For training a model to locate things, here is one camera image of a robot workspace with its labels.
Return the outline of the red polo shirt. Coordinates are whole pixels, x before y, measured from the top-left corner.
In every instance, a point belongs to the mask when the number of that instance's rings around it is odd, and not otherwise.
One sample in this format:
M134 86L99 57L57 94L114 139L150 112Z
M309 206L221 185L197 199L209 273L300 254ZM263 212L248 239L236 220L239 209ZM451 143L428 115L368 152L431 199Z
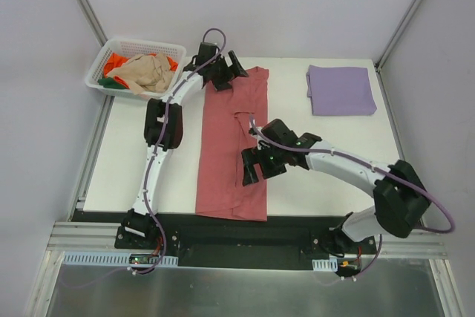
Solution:
M197 175L197 215L230 220L267 220L266 182L243 185L241 152L255 147L249 117L268 123L269 70L250 68L247 77L216 91L206 86L200 161Z

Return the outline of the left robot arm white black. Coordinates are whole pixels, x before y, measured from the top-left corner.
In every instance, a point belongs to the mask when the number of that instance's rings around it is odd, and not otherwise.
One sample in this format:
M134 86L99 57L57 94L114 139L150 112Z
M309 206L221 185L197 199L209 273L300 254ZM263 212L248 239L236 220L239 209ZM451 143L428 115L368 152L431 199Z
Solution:
M122 222L125 233L140 249L155 245L160 231L154 195L161 172L183 138L183 105L207 84L216 91L232 88L237 77L247 77L233 50L225 57L212 43L201 42L198 54L184 67L183 73L169 94L147 103L144 139L147 144L145 169L137 198Z

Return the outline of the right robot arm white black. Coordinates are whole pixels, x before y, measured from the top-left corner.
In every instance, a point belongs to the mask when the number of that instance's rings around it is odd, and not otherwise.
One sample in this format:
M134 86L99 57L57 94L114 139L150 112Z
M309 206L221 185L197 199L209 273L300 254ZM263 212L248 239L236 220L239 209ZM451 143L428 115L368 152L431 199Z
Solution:
M258 144L243 150L243 184L286 172L287 166L297 166L335 177L373 199L373 205L360 212L351 212L326 238L342 253L351 253L362 240L384 233L406 238L417 226L430 200L411 164L398 160L385 165L366 160L332 146L321 137L304 133L297 136L282 120L276 119L264 127L250 120L249 134Z

